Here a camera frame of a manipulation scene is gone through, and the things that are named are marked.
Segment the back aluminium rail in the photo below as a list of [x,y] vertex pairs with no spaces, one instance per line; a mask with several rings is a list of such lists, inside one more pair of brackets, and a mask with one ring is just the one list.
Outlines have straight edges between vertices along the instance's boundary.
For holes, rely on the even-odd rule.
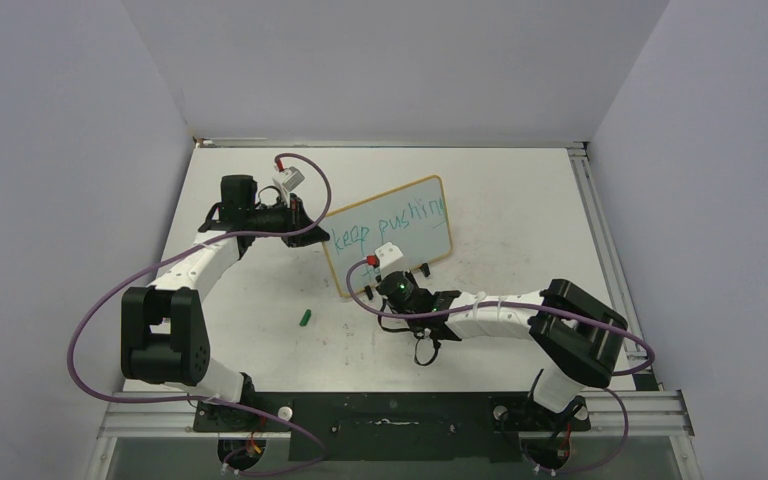
[[585,150],[584,141],[278,140],[195,138],[200,148],[563,148]]

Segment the yellow framed whiteboard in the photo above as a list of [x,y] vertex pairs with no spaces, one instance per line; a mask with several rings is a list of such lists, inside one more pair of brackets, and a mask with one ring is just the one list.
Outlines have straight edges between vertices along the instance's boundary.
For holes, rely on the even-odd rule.
[[443,182],[431,175],[329,213],[319,224],[330,236],[326,258],[338,295],[348,297],[349,268],[390,242],[411,269],[449,256],[454,248]]

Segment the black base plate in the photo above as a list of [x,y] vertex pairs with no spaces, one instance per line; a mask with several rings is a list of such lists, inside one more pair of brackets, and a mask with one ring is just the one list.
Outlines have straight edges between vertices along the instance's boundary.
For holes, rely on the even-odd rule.
[[[262,409],[262,396],[266,392],[247,396],[248,405]],[[535,435],[538,448],[559,444],[567,433],[577,433],[577,421],[587,420],[587,408],[582,397],[576,397],[571,406],[555,414],[539,406],[526,392],[525,401],[517,408],[500,407],[494,416],[493,429],[477,428],[460,433],[443,433],[435,427],[366,427],[349,426],[339,432],[324,435],[323,425],[316,421],[311,438],[292,430],[289,426],[289,453],[291,462],[313,460],[319,456],[328,461],[448,461],[462,458],[483,458],[492,463],[516,462],[520,453],[516,437],[520,433]],[[261,420],[257,415],[224,406],[198,403],[204,411],[236,419]]]

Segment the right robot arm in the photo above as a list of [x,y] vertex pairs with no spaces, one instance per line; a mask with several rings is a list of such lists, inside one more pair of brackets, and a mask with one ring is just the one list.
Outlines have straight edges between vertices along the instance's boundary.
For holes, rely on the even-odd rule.
[[376,292],[394,318],[406,315],[407,329],[443,341],[506,338],[532,341],[552,364],[538,375],[525,402],[529,421],[550,428],[586,387],[606,388],[614,376],[627,320],[611,307],[565,279],[540,291],[494,296],[459,290],[432,292],[409,272],[377,278]]

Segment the right aluminium rail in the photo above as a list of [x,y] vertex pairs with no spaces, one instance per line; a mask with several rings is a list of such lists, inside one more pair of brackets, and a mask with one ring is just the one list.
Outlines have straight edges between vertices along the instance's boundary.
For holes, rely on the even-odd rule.
[[628,321],[629,331],[642,339],[643,331],[613,235],[598,195],[586,147],[586,143],[574,143],[572,147],[567,149],[567,154],[590,225],[603,277],[607,285],[609,299],[613,308]]

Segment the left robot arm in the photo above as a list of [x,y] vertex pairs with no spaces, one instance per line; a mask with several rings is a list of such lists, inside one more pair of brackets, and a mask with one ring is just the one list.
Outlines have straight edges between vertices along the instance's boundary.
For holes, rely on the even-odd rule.
[[288,167],[273,177],[278,196],[257,199],[249,175],[228,175],[194,239],[194,252],[146,287],[128,288],[121,300],[121,367],[128,379],[165,385],[190,395],[221,399],[219,417],[231,429],[250,428],[258,403],[244,391],[250,381],[211,354],[202,303],[221,276],[238,262],[257,233],[275,234],[289,248],[329,240],[315,225],[295,189],[304,176]]

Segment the green marker cap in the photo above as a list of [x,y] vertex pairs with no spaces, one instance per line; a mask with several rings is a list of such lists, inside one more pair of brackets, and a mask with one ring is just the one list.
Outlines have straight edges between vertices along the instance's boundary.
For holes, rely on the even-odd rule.
[[311,316],[312,316],[312,311],[310,309],[306,309],[302,318],[299,321],[299,325],[301,327],[305,327],[308,324]]

